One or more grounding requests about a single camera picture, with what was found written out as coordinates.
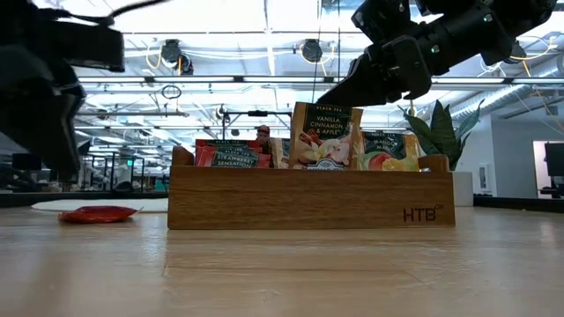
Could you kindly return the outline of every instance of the wooden box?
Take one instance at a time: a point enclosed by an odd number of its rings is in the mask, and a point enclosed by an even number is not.
[[[170,229],[366,229],[455,225],[444,156],[428,173],[337,172],[193,166],[173,150]]]

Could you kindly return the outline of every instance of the white mat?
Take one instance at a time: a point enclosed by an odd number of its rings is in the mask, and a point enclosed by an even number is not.
[[[161,199],[100,199],[100,200],[58,200],[36,203],[35,210],[73,211],[85,206],[119,206],[129,207],[141,212],[167,212],[168,198]]]

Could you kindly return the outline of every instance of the table surface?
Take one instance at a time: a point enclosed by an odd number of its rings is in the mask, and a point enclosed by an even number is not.
[[[0,316],[562,316],[564,215],[457,228],[168,231],[0,210]]]

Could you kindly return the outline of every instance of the potted plant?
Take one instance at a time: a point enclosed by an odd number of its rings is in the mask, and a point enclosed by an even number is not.
[[[437,100],[434,105],[431,126],[415,116],[414,112],[404,111],[404,118],[410,124],[410,131],[419,139],[421,149],[426,155],[444,154],[449,158],[450,171],[456,171],[458,160],[462,157],[466,140],[472,128],[478,123],[480,106],[464,119],[458,129],[454,128],[450,116],[450,106],[443,107]],[[472,173],[453,173],[456,206],[473,205]]]

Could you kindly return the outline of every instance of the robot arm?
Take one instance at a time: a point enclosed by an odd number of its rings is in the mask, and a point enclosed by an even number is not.
[[[73,118],[85,93],[71,67],[123,72],[123,36],[108,28],[114,17],[167,0],[148,0],[108,17],[41,10],[28,0],[4,0],[0,26],[0,132],[40,155],[60,172],[78,170]],[[509,58],[516,36],[546,22],[556,0],[416,0],[432,23],[410,20],[409,0],[365,0],[352,22],[373,42],[347,77],[319,103],[383,105],[409,94],[416,99],[431,77],[481,54],[486,64]],[[81,18],[97,26],[57,21]],[[104,42],[100,50],[98,42]]]

